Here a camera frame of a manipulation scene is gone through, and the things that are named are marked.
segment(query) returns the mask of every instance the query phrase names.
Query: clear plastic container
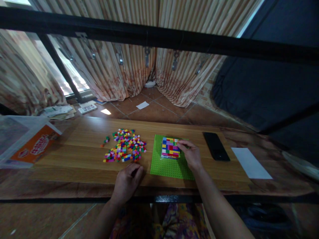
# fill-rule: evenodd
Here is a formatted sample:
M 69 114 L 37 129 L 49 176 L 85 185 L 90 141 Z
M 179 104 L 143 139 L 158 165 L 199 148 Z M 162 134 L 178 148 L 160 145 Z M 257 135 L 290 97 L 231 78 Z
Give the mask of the clear plastic container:
M 46 117 L 1 116 L 0 168 L 32 167 L 51 144 L 52 132 L 54 136 L 61 135 Z

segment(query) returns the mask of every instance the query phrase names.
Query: white paper on floor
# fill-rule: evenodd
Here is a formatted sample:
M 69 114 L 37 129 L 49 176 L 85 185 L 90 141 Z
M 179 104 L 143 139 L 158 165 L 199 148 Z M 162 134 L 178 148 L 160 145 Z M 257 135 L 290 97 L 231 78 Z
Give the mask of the white paper on floor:
M 150 104 L 148 104 L 146 101 L 144 101 L 143 103 L 139 104 L 138 106 L 136 106 L 137 108 L 139 108 L 140 110 L 145 108 L 146 106 L 149 106 Z
M 248 148 L 232 148 L 238 161 L 251 179 L 272 179 Z

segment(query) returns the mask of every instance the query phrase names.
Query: wooden tabletop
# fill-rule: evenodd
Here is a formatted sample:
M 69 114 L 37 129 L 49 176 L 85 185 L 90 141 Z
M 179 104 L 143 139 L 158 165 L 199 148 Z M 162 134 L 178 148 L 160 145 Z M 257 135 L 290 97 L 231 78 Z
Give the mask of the wooden tabletop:
M 32 179 L 114 184 L 117 173 L 131 161 L 103 163 L 104 155 L 116 145 L 112 133 L 119 128 L 135 129 L 147 142 L 147 152 L 139 163 L 145 169 L 141 186 L 196 188 L 194 181 L 150 174 L 154 135 L 188 138 L 201 153 L 202 164 L 221 190 L 250 191 L 251 181 L 228 145 L 219 128 L 194 125 L 166 124 L 123 119 L 84 117 L 75 120 L 56 143 L 35 164 Z M 208 149 L 203 132 L 216 133 L 230 158 L 230 162 L 215 161 Z M 100 147 L 106 136 L 110 142 Z

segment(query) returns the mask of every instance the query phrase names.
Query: striped curtain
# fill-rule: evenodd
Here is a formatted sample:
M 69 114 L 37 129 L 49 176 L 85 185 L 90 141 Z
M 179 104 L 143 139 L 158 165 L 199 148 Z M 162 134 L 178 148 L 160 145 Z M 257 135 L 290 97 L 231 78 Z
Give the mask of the striped curtain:
M 0 103 L 20 115 L 66 104 L 47 63 L 25 32 L 0 29 Z
M 135 23 L 148 26 L 236 37 L 262 0 L 32 0 L 35 9 L 75 16 Z M 121 44 L 124 64 L 119 65 L 118 49 L 104 41 L 89 40 L 96 60 L 88 59 L 79 39 L 64 38 L 72 52 L 74 66 L 95 95 L 105 101 L 124 100 L 140 93 L 153 76 L 158 89 L 174 105 L 187 107 L 209 79 L 220 55 L 181 52 L 172 71 L 174 51 L 151 49 L 145 67 L 142 46 Z M 202 68 L 195 72 L 198 65 Z
M 44 12 L 157 26 L 156 0 L 33 0 L 31 4 L 34 9 Z M 150 52 L 149 67 L 146 68 L 142 46 L 116 46 L 111 42 L 89 40 L 96 56 L 93 60 L 85 54 L 87 49 L 80 39 L 63 39 L 74 57 L 74 67 L 100 100 L 122 101 L 127 97 L 136 96 L 154 70 L 154 48 Z M 119 65 L 117 54 L 123 56 L 123 65 Z
M 261 0 L 160 0 L 159 27 L 236 37 Z M 177 69 L 172 71 L 174 51 L 157 51 L 156 83 L 158 89 L 174 105 L 187 107 L 197 96 L 214 69 L 222 60 L 221 55 L 208 55 L 199 74 L 198 65 L 206 55 L 181 52 Z

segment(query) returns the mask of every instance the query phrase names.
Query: black backdrop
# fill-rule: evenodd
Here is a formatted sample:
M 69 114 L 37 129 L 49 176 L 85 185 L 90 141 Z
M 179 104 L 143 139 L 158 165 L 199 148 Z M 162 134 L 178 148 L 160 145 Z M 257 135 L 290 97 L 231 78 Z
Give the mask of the black backdrop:
M 319 46 L 319 1 L 265 0 L 243 38 Z M 212 90 L 218 107 L 260 130 L 319 102 L 319 67 L 228 57 Z M 319 166 L 319 113 L 271 133 Z

